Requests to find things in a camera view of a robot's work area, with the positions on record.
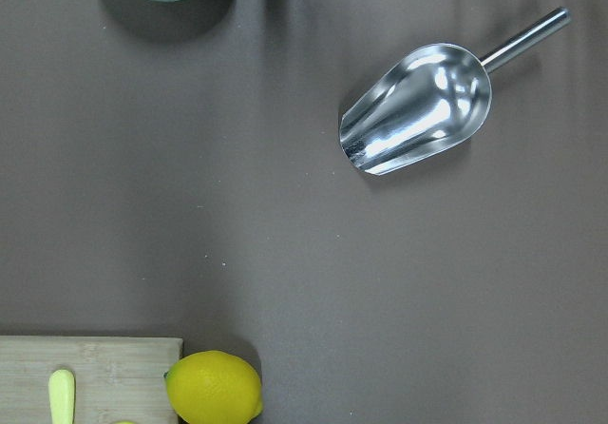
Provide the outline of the metal ice scoop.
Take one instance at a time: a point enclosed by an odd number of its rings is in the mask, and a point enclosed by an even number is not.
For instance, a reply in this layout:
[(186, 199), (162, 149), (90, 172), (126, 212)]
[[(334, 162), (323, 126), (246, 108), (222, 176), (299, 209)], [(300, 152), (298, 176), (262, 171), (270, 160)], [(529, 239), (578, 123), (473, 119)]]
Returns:
[(490, 74), (571, 21), (552, 10), (484, 57), (452, 43), (409, 53), (342, 116), (339, 143), (351, 164), (381, 176), (470, 139), (491, 109)]

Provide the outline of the yellow lemon far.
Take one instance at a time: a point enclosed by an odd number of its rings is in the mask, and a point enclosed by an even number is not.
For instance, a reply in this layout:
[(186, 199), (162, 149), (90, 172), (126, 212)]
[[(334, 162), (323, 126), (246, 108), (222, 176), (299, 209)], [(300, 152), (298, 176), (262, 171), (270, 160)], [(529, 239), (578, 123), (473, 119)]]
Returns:
[(164, 384), (171, 407), (187, 423), (249, 423), (264, 408), (257, 371), (222, 351), (180, 359), (165, 373)]

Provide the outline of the bamboo cutting board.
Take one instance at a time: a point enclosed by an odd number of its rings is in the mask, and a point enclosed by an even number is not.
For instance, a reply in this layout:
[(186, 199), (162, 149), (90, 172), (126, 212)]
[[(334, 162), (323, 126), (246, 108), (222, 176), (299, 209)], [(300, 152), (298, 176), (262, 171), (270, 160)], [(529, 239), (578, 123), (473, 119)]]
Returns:
[(49, 423), (48, 380), (75, 377), (76, 423), (177, 423), (163, 375), (182, 354), (172, 337), (1, 337), (1, 421)]

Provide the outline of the yellow plastic knife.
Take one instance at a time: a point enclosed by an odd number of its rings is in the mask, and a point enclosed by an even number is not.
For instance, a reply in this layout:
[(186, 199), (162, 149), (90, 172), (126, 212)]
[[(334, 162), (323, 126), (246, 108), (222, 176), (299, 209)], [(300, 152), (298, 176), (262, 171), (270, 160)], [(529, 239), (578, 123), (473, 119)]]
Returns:
[(75, 377), (70, 370), (53, 372), (47, 383), (52, 424), (73, 424), (75, 415)]

